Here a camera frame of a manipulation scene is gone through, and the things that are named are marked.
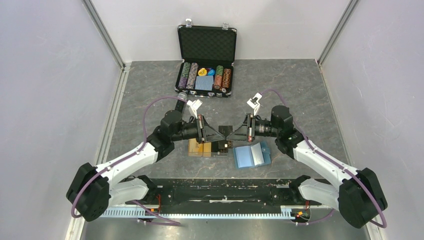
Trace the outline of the clear box with gold cards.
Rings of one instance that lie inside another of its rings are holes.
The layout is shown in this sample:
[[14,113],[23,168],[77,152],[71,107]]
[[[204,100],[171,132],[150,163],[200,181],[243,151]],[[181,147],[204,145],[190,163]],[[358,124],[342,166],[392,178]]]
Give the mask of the clear box with gold cards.
[[188,141],[189,157],[224,157],[234,146],[231,140],[220,140],[208,143],[198,143],[194,138]]

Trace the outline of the light blue card holder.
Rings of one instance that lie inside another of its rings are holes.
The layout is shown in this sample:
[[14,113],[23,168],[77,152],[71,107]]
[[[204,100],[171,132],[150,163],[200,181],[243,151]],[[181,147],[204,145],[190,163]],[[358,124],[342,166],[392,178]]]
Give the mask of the light blue card holder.
[[271,151],[265,141],[249,146],[235,147],[233,156],[237,169],[255,168],[272,163]]

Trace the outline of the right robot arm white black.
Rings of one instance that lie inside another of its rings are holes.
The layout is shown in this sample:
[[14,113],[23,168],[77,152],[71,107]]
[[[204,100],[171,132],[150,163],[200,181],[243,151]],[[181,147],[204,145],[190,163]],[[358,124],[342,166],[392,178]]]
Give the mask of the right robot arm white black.
[[376,173],[367,167],[359,170],[321,150],[295,127],[288,107],[274,106],[269,120],[247,114],[227,139],[252,142],[256,137],[274,138],[281,153],[310,167],[327,181],[319,182],[307,175],[296,178],[288,191],[293,203],[308,200],[328,206],[357,229],[367,223],[387,227],[383,211],[388,202]]

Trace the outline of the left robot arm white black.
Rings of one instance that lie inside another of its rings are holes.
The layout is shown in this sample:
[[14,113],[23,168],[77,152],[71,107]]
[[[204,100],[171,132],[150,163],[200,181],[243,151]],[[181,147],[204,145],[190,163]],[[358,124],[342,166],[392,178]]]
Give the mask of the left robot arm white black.
[[154,131],[129,152],[96,166],[82,164],[66,193],[72,204],[71,216],[91,222],[110,206],[142,200],[153,203],[157,190],[145,177],[124,179],[146,166],[166,157],[175,148],[175,142],[195,139],[198,143],[219,142],[225,136],[211,127],[200,114],[194,121],[185,122],[182,113],[169,110]]

